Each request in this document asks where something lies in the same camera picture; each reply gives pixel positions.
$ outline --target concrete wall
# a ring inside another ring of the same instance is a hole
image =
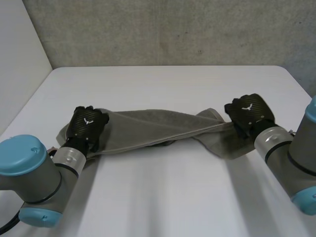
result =
[[[0,134],[52,68],[21,0],[0,1]]]
[[[53,68],[279,65],[316,94],[315,0],[23,0]]]

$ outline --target white wall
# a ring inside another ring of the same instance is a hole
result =
[[[0,134],[52,68],[21,0],[0,0]]]

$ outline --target silver metal band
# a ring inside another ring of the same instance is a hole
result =
[[[86,158],[80,151],[74,148],[61,147],[54,155],[53,162],[67,165],[80,175],[86,162]]]
[[[266,154],[276,145],[292,141],[293,136],[283,127],[270,127],[262,131],[256,138],[254,146],[260,156],[265,159]]]

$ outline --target white table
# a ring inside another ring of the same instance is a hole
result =
[[[0,137],[37,136],[47,148],[76,106],[189,114],[258,93],[276,122],[297,129],[308,94],[275,66],[87,67],[54,70]],[[22,201],[0,192],[0,225]],[[192,139],[102,157],[80,176],[56,229],[19,223],[5,236],[311,237],[316,217],[290,202],[256,151],[222,160]]]

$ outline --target gray towel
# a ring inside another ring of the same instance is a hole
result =
[[[89,153],[88,158],[190,137],[225,159],[238,158],[254,149],[253,143],[239,138],[233,123],[224,122],[214,109],[204,110],[196,116],[167,110],[101,111],[109,114],[110,121],[100,136],[99,150]],[[60,145],[66,141],[66,130],[67,125],[57,135]]]

